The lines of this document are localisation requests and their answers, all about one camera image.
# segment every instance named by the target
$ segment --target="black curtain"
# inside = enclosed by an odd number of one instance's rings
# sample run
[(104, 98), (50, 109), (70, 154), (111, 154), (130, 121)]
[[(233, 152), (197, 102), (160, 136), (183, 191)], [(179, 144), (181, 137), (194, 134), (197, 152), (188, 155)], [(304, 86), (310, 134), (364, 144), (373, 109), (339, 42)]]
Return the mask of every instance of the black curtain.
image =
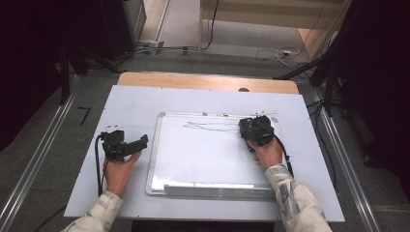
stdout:
[(364, 139), (370, 158), (396, 174), (410, 198), (409, 13), (409, 1), (354, 0), (343, 26), (352, 23), (328, 63), (365, 123), (355, 125), (358, 133), (363, 126), (372, 133)]
[(52, 1), (0, 3), (0, 150), (61, 85)]

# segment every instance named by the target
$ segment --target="whiteboard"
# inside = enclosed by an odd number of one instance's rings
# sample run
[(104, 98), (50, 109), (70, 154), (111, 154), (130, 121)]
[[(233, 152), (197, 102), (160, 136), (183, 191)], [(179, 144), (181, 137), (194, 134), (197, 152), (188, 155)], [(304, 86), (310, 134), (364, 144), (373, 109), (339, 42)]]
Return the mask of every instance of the whiteboard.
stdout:
[[(265, 168), (241, 138), (239, 121), (250, 116), (159, 115), (147, 178), (149, 194), (274, 197)], [(280, 137), (278, 120), (271, 117)]]

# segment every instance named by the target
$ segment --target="metal rail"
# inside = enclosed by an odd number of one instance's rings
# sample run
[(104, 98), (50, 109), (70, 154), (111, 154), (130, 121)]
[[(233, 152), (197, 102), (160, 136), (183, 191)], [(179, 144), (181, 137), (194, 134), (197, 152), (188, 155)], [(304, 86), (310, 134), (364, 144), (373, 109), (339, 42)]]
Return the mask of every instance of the metal rail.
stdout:
[(72, 93), (69, 95), (69, 98), (63, 105), (60, 105), (45, 132), (42, 141), (37, 147), (36, 151), (33, 154), (33, 157), (30, 159), (26, 168), (24, 169), (23, 174), (20, 176), (17, 184), (9, 195), (9, 198), (6, 201), (4, 208), (1, 211), (0, 215), (0, 231), (6, 232), (10, 229), (10, 226), (15, 219), (18, 209), (24, 201), (31, 185), (34, 182), (34, 179), (39, 172), (45, 157), (47, 156), (48, 150), (60, 130), (61, 125), (66, 118), (67, 113), (73, 103), (73, 99), (77, 93), (77, 87), (80, 84), (80, 79), (78, 75), (73, 77), (72, 81)]
[[(312, 88), (313, 96), (316, 101), (322, 100), (321, 93)], [(377, 219), (374, 216), (371, 206), (368, 203), (365, 191), (360, 184), (358, 176), (347, 156), (346, 150), (344, 149), (343, 143), (341, 142), (340, 136), (338, 135), (337, 128), (333, 118), (329, 118), (326, 111), (321, 111), (322, 120), (325, 124), (328, 135), (331, 138), (332, 144), (334, 146), (337, 159), (340, 163), (341, 170), (346, 178), (347, 185), (350, 188), (353, 199), (355, 200), (356, 207), (358, 208), (359, 214), (362, 217), (363, 224), (366, 231), (378, 232), (381, 231)]]

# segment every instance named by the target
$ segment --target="white table surface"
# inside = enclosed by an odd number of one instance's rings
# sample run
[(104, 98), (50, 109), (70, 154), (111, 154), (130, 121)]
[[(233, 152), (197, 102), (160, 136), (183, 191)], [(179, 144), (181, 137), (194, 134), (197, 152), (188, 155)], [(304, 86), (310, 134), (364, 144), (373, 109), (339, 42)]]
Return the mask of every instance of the white table surface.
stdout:
[[(153, 196), (145, 191), (155, 128), (161, 112), (250, 115), (274, 112), (280, 121), (282, 141), (291, 157), (296, 181), (316, 196), (327, 221), (344, 221), (328, 169), (301, 95), (227, 92), (113, 86), (94, 134), (106, 125), (124, 125), (125, 141), (143, 134), (148, 148), (132, 169), (132, 178), (119, 213), (121, 218), (180, 220), (280, 220), (278, 203), (251, 200), (223, 200)], [(100, 161), (103, 148), (100, 144)], [(90, 144), (73, 188), (65, 217), (80, 217), (98, 200), (94, 139)]]

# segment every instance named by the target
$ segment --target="person's right hand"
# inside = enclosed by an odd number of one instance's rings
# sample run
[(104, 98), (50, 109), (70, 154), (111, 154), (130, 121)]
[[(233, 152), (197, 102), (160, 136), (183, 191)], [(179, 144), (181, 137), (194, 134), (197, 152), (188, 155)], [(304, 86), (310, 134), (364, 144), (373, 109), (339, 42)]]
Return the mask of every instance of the person's right hand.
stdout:
[(260, 146), (255, 141), (248, 140), (248, 144), (252, 147), (260, 163), (265, 167), (269, 168), (276, 164), (282, 163), (282, 150), (276, 140), (272, 140), (270, 143)]

